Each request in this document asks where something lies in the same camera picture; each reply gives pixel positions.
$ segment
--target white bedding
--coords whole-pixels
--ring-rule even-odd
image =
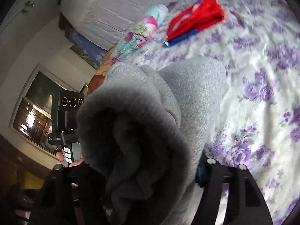
[[[284,0],[217,0],[224,22],[165,47],[169,21],[193,1],[179,2],[125,63],[156,70],[200,56],[224,63],[229,89],[205,151],[224,165],[246,164],[281,224],[300,195],[300,25]]]
[[[178,0],[62,0],[61,12],[85,38],[109,50],[148,8]]]

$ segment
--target person's hand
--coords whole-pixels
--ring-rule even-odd
[[[56,157],[60,162],[64,162],[64,154],[62,152],[57,152]],[[78,161],[72,162],[69,167],[78,166],[84,161],[82,154],[80,154],[80,159]]]

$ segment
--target camera lens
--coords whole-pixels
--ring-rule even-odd
[[[75,107],[76,106],[76,98],[75,97],[71,97],[70,98],[70,106],[71,107]]]
[[[61,104],[65,107],[68,104],[68,99],[66,97],[62,98]]]
[[[81,106],[82,106],[82,103],[83,103],[83,100],[82,100],[82,99],[79,99],[79,100],[78,100],[78,106],[81,107]]]

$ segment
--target sticker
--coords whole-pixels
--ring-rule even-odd
[[[71,149],[69,149],[69,148],[64,147],[64,151],[67,152],[67,153],[71,153]]]
[[[64,155],[67,157],[67,158],[72,158],[71,154],[68,154],[68,153],[64,153]]]
[[[66,158],[66,162],[68,162],[68,163],[72,163],[72,160],[71,160],[71,159],[69,159],[69,158]]]

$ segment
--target black bracket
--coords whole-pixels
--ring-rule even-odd
[[[273,225],[272,218],[247,166],[223,166],[203,153],[198,165],[196,182],[204,192],[192,225],[214,225],[223,184],[229,184],[224,225]]]

